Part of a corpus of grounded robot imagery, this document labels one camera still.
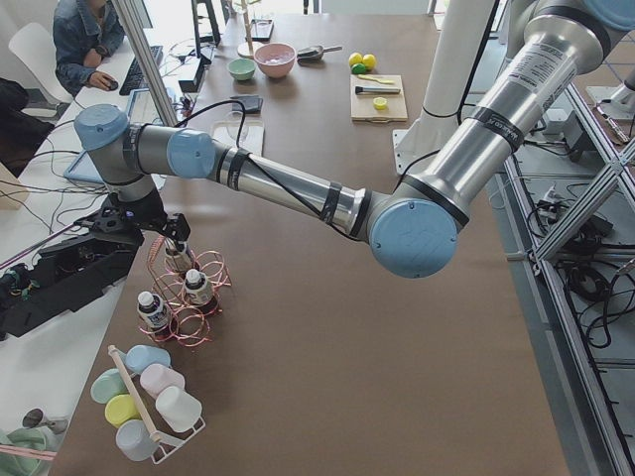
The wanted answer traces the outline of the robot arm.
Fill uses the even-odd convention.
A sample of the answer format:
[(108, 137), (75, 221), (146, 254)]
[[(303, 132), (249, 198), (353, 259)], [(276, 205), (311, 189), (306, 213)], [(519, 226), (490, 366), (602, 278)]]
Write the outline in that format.
[(279, 165), (204, 132), (137, 125), (93, 105), (75, 131), (110, 194), (139, 228), (172, 233), (154, 175), (210, 179), (336, 225), (366, 242), (391, 273), (422, 278), (452, 258), (469, 205), (579, 74), (596, 69), (634, 28), (630, 1), (539, 1), (522, 15), (510, 64), (432, 158), (385, 195)]

